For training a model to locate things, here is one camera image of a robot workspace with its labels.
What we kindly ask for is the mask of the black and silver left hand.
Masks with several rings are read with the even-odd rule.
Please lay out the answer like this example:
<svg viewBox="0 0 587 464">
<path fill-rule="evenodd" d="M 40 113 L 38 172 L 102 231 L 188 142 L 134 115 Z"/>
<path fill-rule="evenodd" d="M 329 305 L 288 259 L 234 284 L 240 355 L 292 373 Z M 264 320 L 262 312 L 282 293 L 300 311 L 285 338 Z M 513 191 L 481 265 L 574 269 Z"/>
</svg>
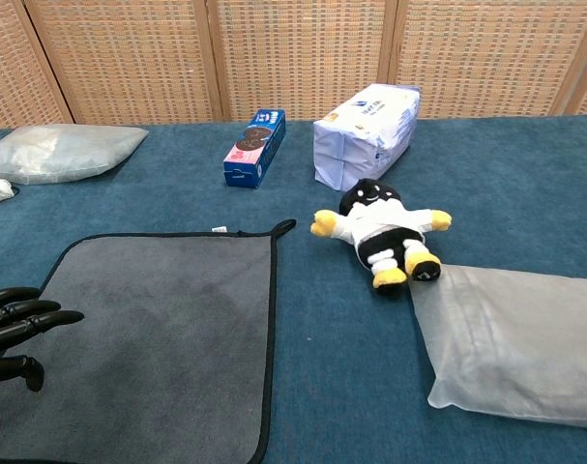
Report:
<svg viewBox="0 0 587 464">
<path fill-rule="evenodd" d="M 43 300 L 42 292 L 30 286 L 0 289 L 0 382 L 22 378 L 32 392 L 40 391 L 44 385 L 43 365 L 26 355 L 3 354 L 38 334 L 84 319 L 80 311 L 63 310 L 59 303 Z"/>
</svg>

